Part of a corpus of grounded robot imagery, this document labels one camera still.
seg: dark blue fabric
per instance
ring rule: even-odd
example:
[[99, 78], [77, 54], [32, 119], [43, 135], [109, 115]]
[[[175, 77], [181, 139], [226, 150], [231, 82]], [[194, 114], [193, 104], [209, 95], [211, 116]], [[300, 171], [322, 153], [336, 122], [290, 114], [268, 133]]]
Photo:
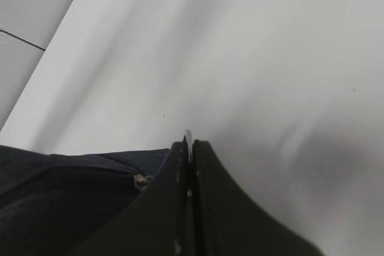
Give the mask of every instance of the dark blue fabric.
[[0, 255], [65, 255], [139, 195], [168, 149], [63, 156], [0, 146]]

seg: black object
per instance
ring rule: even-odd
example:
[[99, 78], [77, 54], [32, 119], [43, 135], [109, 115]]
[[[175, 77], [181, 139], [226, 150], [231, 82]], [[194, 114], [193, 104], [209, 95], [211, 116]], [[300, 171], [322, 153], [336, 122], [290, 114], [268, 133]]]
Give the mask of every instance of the black object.
[[176, 142], [137, 200], [71, 256], [320, 256], [229, 176], [211, 145]]

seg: dark fabric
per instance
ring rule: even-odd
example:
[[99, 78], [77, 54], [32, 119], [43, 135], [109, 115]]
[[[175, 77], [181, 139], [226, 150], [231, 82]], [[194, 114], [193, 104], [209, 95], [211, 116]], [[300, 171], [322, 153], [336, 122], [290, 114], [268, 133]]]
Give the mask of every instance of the dark fabric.
[[42, 155], [0, 146], [0, 255], [65, 255], [139, 195], [168, 149]]

